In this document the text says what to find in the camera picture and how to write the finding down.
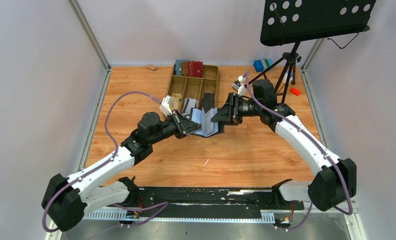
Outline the black card holder with sleeves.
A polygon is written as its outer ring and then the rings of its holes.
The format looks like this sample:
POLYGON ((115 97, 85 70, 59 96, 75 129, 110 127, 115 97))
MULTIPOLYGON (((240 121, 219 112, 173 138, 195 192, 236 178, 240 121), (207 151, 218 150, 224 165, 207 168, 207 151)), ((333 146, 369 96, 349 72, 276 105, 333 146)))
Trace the black card holder with sleeves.
POLYGON ((211 108, 207 112, 204 109, 194 108, 191 113, 191 120, 201 125, 201 129, 192 133, 192 135, 203 138, 210 138, 214 135, 224 133, 224 124, 221 122, 212 122, 211 118, 218 112, 217 108, 211 108))

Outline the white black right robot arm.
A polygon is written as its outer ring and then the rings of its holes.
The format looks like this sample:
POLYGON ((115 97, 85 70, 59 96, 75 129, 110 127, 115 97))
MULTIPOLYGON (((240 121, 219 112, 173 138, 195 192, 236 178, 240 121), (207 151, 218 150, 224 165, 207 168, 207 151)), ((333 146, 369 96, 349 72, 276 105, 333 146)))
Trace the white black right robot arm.
POLYGON ((236 126, 244 117, 259 117, 295 149, 314 175, 312 181, 285 180, 275 185, 280 198, 312 203, 323 212, 335 208, 350 215, 351 198, 356 195, 355 162, 341 159, 312 135, 288 105, 277 101, 270 80, 256 80, 250 94, 246 97, 231 92, 212 122, 236 126))

